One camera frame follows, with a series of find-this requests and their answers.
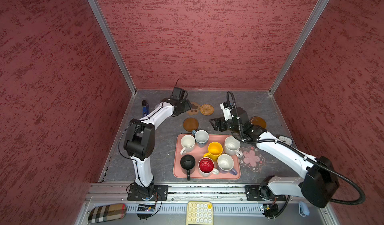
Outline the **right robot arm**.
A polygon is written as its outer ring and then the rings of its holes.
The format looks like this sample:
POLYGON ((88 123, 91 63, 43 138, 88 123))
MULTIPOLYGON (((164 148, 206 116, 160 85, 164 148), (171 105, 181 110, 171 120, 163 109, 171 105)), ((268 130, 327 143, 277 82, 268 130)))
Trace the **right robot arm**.
POLYGON ((235 140, 269 153, 297 173, 296 177, 267 177, 259 187, 263 199, 295 196, 318 208, 324 208, 332 200, 340 184, 329 159, 305 154, 289 145, 289 138, 277 138, 265 128, 253 125, 241 108, 224 108, 223 113, 224 116, 210 120, 214 130, 232 132, 235 140))

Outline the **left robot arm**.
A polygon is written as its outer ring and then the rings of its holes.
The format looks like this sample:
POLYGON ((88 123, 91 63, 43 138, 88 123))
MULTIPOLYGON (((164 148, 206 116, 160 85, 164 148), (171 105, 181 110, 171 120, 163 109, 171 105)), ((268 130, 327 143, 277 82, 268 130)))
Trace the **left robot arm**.
POLYGON ((137 191, 145 197, 152 195, 154 176, 150 156, 155 148, 155 131, 169 117, 176 117, 192 109, 188 99, 166 99, 145 117, 132 119, 126 128, 123 148, 135 167, 137 191))

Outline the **glossy amber round coaster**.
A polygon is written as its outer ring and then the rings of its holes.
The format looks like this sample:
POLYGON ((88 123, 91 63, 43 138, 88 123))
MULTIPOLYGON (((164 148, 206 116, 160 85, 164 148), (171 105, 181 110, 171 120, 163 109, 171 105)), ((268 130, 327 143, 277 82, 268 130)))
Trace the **glossy amber round coaster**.
POLYGON ((252 125, 259 126, 264 129, 267 127, 266 121, 261 117, 251 117, 250 122, 252 125))

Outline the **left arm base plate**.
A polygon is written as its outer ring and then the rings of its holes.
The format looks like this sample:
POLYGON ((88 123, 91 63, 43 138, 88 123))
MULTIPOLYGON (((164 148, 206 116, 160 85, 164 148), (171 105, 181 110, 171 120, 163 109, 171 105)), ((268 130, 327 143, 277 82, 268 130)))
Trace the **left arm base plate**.
POLYGON ((136 183, 126 188, 128 201, 166 201, 168 196, 168 185, 154 185, 142 187, 136 183))

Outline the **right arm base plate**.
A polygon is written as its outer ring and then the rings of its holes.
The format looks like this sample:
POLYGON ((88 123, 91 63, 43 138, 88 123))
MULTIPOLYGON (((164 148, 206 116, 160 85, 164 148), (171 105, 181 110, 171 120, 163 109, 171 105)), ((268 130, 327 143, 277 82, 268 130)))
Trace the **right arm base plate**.
POLYGON ((277 196, 267 186, 260 187, 259 185, 245 186, 245 194, 247 201, 256 202, 283 202, 287 198, 284 195, 277 196))

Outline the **brown paw print coaster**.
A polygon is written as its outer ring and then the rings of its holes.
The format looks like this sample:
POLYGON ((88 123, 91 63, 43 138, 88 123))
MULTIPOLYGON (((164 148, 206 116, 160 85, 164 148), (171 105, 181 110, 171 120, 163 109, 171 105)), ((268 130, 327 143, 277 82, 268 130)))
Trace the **brown paw print coaster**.
POLYGON ((187 111, 187 113, 190 116, 197 115, 200 113, 200 107, 201 107, 201 105, 199 105, 195 102, 191 102, 191 109, 189 111, 187 111))

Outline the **woven tan round coaster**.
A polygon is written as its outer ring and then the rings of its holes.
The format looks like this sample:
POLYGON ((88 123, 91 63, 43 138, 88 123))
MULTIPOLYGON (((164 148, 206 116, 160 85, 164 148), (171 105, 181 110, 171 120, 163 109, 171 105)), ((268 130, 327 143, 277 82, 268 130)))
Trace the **woven tan round coaster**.
POLYGON ((204 105, 201 105, 200 112, 205 116, 210 116, 215 112, 215 109, 210 104, 204 104, 204 105))

